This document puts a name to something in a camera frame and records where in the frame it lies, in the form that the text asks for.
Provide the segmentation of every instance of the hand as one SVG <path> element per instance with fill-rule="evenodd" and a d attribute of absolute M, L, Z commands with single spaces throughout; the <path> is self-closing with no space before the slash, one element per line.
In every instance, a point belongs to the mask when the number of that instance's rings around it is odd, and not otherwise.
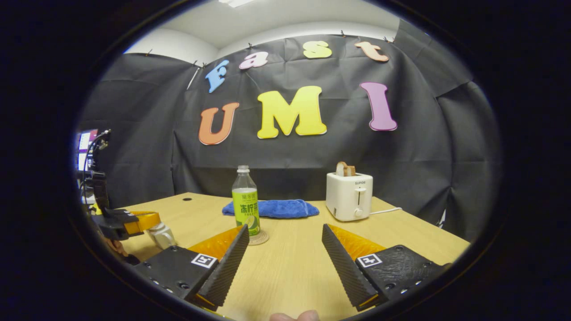
<path fill-rule="evenodd" d="M 270 316 L 270 321 L 319 321 L 319 315 L 317 311 L 309 310 L 294 319 L 283 313 L 274 313 Z"/>

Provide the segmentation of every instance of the bottle label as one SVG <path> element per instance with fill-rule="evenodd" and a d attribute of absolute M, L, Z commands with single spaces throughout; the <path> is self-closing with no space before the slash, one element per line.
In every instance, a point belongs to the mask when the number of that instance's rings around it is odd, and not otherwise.
<path fill-rule="evenodd" d="M 236 225 L 248 224 L 250 235 L 260 233 L 260 215 L 258 213 L 258 191 L 232 192 Z"/>

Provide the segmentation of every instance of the monitor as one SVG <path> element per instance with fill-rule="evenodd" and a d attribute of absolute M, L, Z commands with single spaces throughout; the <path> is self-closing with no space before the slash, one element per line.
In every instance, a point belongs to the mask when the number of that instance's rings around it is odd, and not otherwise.
<path fill-rule="evenodd" d="M 75 140 L 75 168 L 78 171 L 88 171 L 91 168 L 91 162 L 93 161 L 93 151 L 88 153 L 87 149 L 89 148 L 89 145 L 95 140 L 95 137 L 97 137 L 97 131 L 97 129 L 89 129 L 77 134 Z"/>

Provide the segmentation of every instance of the foam letter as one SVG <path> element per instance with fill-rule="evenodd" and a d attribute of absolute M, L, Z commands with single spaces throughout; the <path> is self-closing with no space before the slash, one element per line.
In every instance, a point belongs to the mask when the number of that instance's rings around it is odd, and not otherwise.
<path fill-rule="evenodd" d="M 248 69 L 251 67 L 260 67 L 265 65 L 268 61 L 268 53 L 265 51 L 260 51 L 259 53 L 254 53 L 244 58 L 244 62 L 242 62 L 239 66 L 240 69 Z"/>
<path fill-rule="evenodd" d="M 221 76 L 226 75 L 226 68 L 224 67 L 229 63 L 228 60 L 225 60 L 218 64 L 218 66 L 214 67 L 207 75 L 206 79 L 210 82 L 210 90 L 209 93 L 213 92 L 218 86 L 222 85 L 224 82 L 224 78 Z"/>
<path fill-rule="evenodd" d="M 361 88 L 367 92 L 369 103 L 371 104 L 373 119 L 369 122 L 369 127 L 372 130 L 395 130 L 397 124 L 391 117 L 391 111 L 385 96 L 387 87 L 382 83 L 364 82 L 361 84 Z"/>
<path fill-rule="evenodd" d="M 327 126 L 321 122 L 319 113 L 319 94 L 321 87 L 301 87 L 295 94 L 291 105 L 277 91 L 268 91 L 258 96 L 262 102 L 262 129 L 258 138 L 274 138 L 278 130 L 274 127 L 274 118 L 282 132 L 288 136 L 299 115 L 299 125 L 295 132 L 298 135 L 321 135 L 327 132 Z"/>
<path fill-rule="evenodd" d="M 326 58 L 332 54 L 329 45 L 325 41 L 308 41 L 303 44 L 303 54 L 307 58 Z"/>
<path fill-rule="evenodd" d="M 212 120 L 214 119 L 214 115 L 218 112 L 218 108 L 209 108 L 202 111 L 202 113 L 200 113 L 202 120 L 200 121 L 200 129 L 198 130 L 198 140 L 204 145 L 222 143 L 230 134 L 232 121 L 234 120 L 234 110 L 236 110 L 238 106 L 240 106 L 238 103 L 229 103 L 222 107 L 224 120 L 222 121 L 222 128 L 216 134 L 212 133 Z"/>
<path fill-rule="evenodd" d="M 382 62 L 389 61 L 389 57 L 387 57 L 385 55 L 380 55 L 377 52 L 377 50 L 381 50 L 381 47 L 379 47 L 379 46 L 374 46 L 367 41 L 356 43 L 355 46 L 363 49 L 363 51 L 365 52 L 365 55 L 367 55 L 367 57 L 369 57 L 373 60 L 382 61 Z"/>

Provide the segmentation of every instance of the black cloth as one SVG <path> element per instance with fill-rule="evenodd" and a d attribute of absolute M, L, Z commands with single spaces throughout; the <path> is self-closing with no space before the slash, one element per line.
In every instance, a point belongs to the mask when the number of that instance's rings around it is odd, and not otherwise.
<path fill-rule="evenodd" d="M 325 41 L 333 54 L 307 59 L 307 41 Z M 355 46 L 361 41 L 379 45 L 389 61 L 368 58 Z M 266 65 L 238 68 L 257 51 L 269 53 Z M 225 59 L 225 81 L 209 93 L 205 76 Z M 492 109 L 460 60 L 412 25 L 401 21 L 394 43 L 339 35 L 267 42 L 195 72 L 176 59 L 125 54 L 95 89 L 81 128 L 114 130 L 100 161 L 113 206 L 186 191 L 230 196 L 239 164 L 250 166 L 260 199 L 321 200 L 326 173 L 345 161 L 374 177 L 374 196 L 427 222 L 438 222 L 446 210 L 444 229 L 466 240 L 486 222 L 501 178 Z M 395 131 L 369 128 L 363 82 L 387 86 Z M 259 139 L 258 95 L 277 90 L 291 103 L 303 86 L 321 87 L 327 133 L 285 136 L 276 123 L 276 138 Z M 200 113 L 233 102 L 240 106 L 228 138 L 203 145 Z M 222 110 L 214 116 L 212 132 L 223 116 Z"/>

